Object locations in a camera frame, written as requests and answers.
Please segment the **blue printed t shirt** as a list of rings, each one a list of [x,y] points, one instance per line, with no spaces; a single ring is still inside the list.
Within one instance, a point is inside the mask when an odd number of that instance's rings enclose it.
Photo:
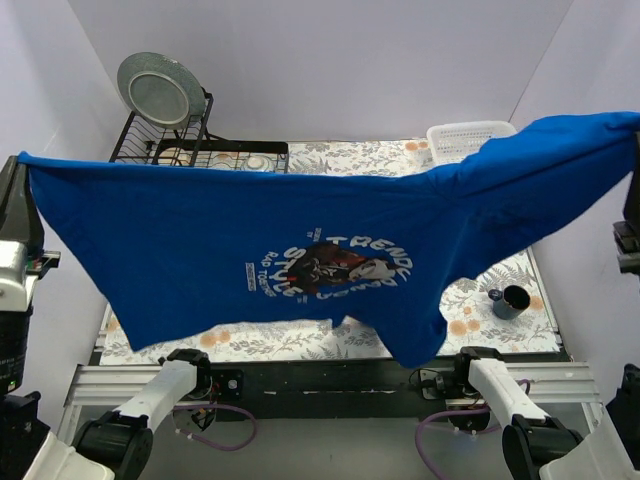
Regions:
[[[634,169],[638,129],[635,112],[545,117],[398,177],[18,160],[133,350],[217,325],[352,317],[415,368],[446,339],[445,289],[588,210]]]

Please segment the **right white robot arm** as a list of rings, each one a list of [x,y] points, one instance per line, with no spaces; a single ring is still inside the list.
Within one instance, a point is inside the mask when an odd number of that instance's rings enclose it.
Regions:
[[[639,368],[624,366],[615,397],[586,437],[549,416],[521,389],[506,364],[470,349],[457,356],[454,389],[481,394],[502,427],[502,450],[514,479],[637,479]]]

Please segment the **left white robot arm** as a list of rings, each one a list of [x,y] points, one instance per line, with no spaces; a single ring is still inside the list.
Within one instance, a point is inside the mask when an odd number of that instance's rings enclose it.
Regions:
[[[26,363],[36,284],[59,264],[44,228],[28,168],[15,156],[1,169],[1,476],[4,479],[136,479],[153,434],[184,398],[205,398],[213,377],[201,353],[174,353],[134,397],[85,423],[72,443],[38,418],[34,391],[17,395]]]

